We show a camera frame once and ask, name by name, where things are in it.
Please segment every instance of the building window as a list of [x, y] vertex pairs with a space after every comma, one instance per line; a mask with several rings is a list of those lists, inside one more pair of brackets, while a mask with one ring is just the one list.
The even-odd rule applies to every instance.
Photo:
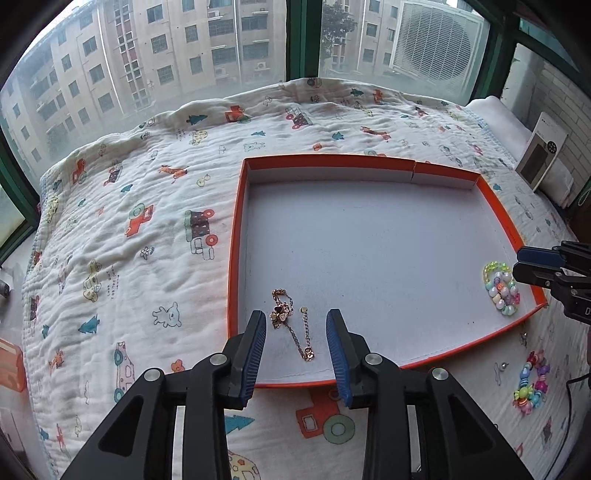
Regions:
[[76, 128], [76, 126], [74, 125], [74, 120], [72, 120], [71, 116], [66, 118], [66, 127], [68, 127], [68, 130], [70, 132]]
[[244, 60], [265, 59], [269, 56], [269, 42], [244, 45]]
[[242, 17], [243, 30], [266, 30], [268, 15], [253, 15], [252, 17]]
[[209, 8], [229, 7], [232, 0], [209, 0]]
[[203, 71], [203, 66], [201, 65], [201, 56], [189, 59], [189, 63], [191, 64], [191, 73], [193, 75], [195, 75], [196, 73], [201, 73]]
[[80, 29], [88, 27], [92, 23], [92, 12], [88, 12], [80, 17]]
[[72, 98], [74, 98], [76, 95], [78, 95], [80, 93], [80, 90], [78, 89], [78, 84], [76, 83], [75, 80], [71, 84], [68, 85], [68, 88], [70, 89], [70, 93], [72, 94]]
[[363, 61], [373, 62], [374, 60], [374, 51], [370, 48], [363, 49]]
[[234, 20], [211, 20], [209, 22], [209, 36], [226, 35], [234, 32]]
[[187, 39], [187, 43], [199, 40], [199, 37], [197, 36], [197, 25], [189, 25], [188, 27], [185, 27], [185, 38]]
[[66, 43], [66, 40], [67, 40], [67, 37], [66, 37], [66, 30], [65, 30], [65, 29], [63, 29], [63, 30], [60, 30], [60, 31], [57, 33], [57, 44], [58, 44], [58, 45], [62, 45], [62, 44], [64, 44], [64, 43]]
[[90, 122], [90, 117], [88, 116], [88, 113], [86, 112], [86, 107], [78, 110], [78, 116], [80, 117], [80, 121], [82, 122], [82, 125], [86, 125], [88, 122]]
[[43, 95], [48, 90], [49, 90], [49, 82], [47, 81], [47, 77], [45, 77], [43, 80], [35, 83], [31, 87], [31, 93], [33, 94], [33, 97], [35, 97], [35, 99], [38, 99], [41, 95]]
[[65, 105], [66, 105], [66, 101], [64, 100], [64, 96], [63, 96], [61, 93], [59, 93], [59, 94], [57, 95], [57, 97], [56, 97], [56, 102], [57, 102], [57, 106], [58, 106], [59, 108], [61, 108], [61, 107], [63, 107], [63, 106], [65, 106]]
[[61, 65], [64, 67], [64, 72], [67, 69], [71, 69], [72, 68], [72, 62], [70, 61], [70, 54], [68, 54], [68, 55], [66, 55], [65, 57], [62, 58]]
[[370, 37], [375, 37], [378, 34], [378, 26], [373, 23], [368, 23], [365, 33]]
[[56, 112], [56, 103], [52, 100], [51, 102], [46, 103], [45, 105], [43, 105], [43, 107], [41, 107], [41, 110], [39, 110], [39, 115], [41, 115], [43, 120], [48, 120], [48, 118]]
[[183, 12], [195, 10], [195, 0], [183, 0]]
[[90, 73], [92, 83], [100, 82], [103, 78], [105, 78], [103, 66], [100, 63], [96, 67], [91, 68], [88, 73]]
[[162, 4], [148, 8], [146, 13], [148, 14], [148, 23], [157, 22], [158, 20], [162, 20], [164, 18], [162, 15]]
[[166, 43], [166, 34], [159, 35], [158, 37], [154, 37], [152, 39], [152, 51], [154, 53], [159, 53], [167, 49], [168, 44]]
[[111, 98], [111, 94], [106, 93], [102, 97], [99, 97], [99, 105], [100, 105], [100, 109], [103, 110], [103, 113], [111, 110], [115, 106], [113, 104], [113, 99]]
[[96, 38], [90, 37], [82, 44], [82, 47], [84, 48], [84, 55], [90, 55], [96, 50]]
[[174, 80], [172, 65], [162, 67], [156, 71], [158, 72], [158, 80], [160, 80], [160, 85], [164, 85], [165, 83], [172, 82]]
[[221, 65], [236, 61], [236, 47], [217, 48], [212, 50], [213, 64]]

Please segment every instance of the blue gripper pad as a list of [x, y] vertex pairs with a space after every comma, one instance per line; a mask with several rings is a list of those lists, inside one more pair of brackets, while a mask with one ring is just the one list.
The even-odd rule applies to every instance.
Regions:
[[335, 371], [336, 386], [339, 390], [340, 399], [347, 407], [350, 407], [353, 401], [353, 394], [350, 388], [349, 364], [347, 363], [343, 344], [339, 336], [343, 334], [349, 334], [345, 325], [343, 324], [342, 328], [337, 328], [335, 319], [331, 312], [328, 312], [326, 316], [326, 340], [329, 344], [330, 359], [332, 360], [333, 370]]

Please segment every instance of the white blanket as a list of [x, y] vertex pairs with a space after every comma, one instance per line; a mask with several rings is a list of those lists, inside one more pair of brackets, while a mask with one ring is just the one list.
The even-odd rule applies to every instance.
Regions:
[[[526, 244], [548, 248], [572, 238], [473, 113], [366, 84], [296, 80], [193, 102], [103, 137], [41, 179], [43, 213], [23, 288], [31, 405], [52, 476], [64, 472], [144, 370], [191, 368], [221, 350], [242, 159], [314, 152], [406, 157], [477, 170]], [[193, 242], [185, 224], [190, 212], [206, 209], [213, 211], [210, 234], [217, 236], [212, 249]], [[513, 332], [444, 364], [542, 478], [566, 428], [564, 382], [584, 371], [586, 329], [565, 319], [551, 300], [527, 331], [527, 348]], [[553, 369], [550, 391], [541, 409], [522, 417], [511, 405], [513, 390], [528, 351], [540, 348]], [[502, 362], [510, 365], [499, 373]], [[571, 440], [588, 393], [587, 386], [574, 389]], [[297, 411], [312, 405], [310, 394], [333, 414], [346, 415], [353, 435], [335, 439], [330, 428], [326, 434], [307, 432]], [[239, 479], [361, 477], [366, 412], [347, 411], [327, 400], [326, 392], [256, 391], [244, 412], [228, 416], [229, 448], [238, 454], [230, 463]]]

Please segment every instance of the gold necklace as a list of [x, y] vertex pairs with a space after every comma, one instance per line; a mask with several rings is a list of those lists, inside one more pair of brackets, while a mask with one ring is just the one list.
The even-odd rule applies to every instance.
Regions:
[[[301, 357], [306, 361], [309, 362], [314, 358], [314, 352], [312, 351], [312, 347], [310, 346], [310, 334], [308, 330], [308, 308], [302, 307], [300, 311], [302, 313], [302, 319], [304, 320], [304, 328], [306, 330], [306, 348], [303, 350], [301, 349], [300, 342], [296, 337], [296, 333], [294, 332], [293, 328], [287, 323], [288, 317], [293, 315], [294, 313], [294, 302], [291, 297], [287, 294], [284, 288], [278, 288], [273, 290], [272, 292], [273, 300], [277, 303], [277, 307], [273, 308], [273, 312], [269, 315], [271, 318], [271, 323], [273, 324], [274, 329], [278, 329], [281, 325], [285, 325], [287, 329], [291, 333], [291, 337], [294, 339], [295, 346], [297, 347]], [[289, 299], [289, 303], [285, 301], [281, 301], [279, 299], [280, 296], [287, 297]]]

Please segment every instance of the cable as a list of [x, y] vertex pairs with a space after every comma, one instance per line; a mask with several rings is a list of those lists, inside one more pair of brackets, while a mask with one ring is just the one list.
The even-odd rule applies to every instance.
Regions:
[[564, 444], [566, 443], [566, 439], [569, 437], [570, 420], [571, 420], [571, 415], [573, 413], [573, 397], [572, 397], [572, 394], [570, 393], [569, 385], [572, 385], [573, 383], [582, 382], [583, 380], [587, 380], [589, 377], [591, 377], [591, 371], [588, 374], [583, 375], [582, 377], [572, 378], [570, 380], [567, 380], [567, 382], [566, 382], [566, 394], [569, 397], [569, 422], [566, 426], [566, 433], [564, 434], [564, 439], [562, 440], [562, 444], [560, 445], [560, 448], [558, 449], [558, 453], [556, 454], [556, 457], [554, 457], [554, 461], [552, 462], [552, 465], [550, 465], [550, 468], [549, 468], [548, 472], [546, 473], [543, 480], [546, 480], [548, 478], [550, 472], [554, 468], [554, 465], [556, 465], [556, 462], [558, 461], [558, 457], [560, 457], [560, 454], [562, 453], [562, 449], [564, 448]]

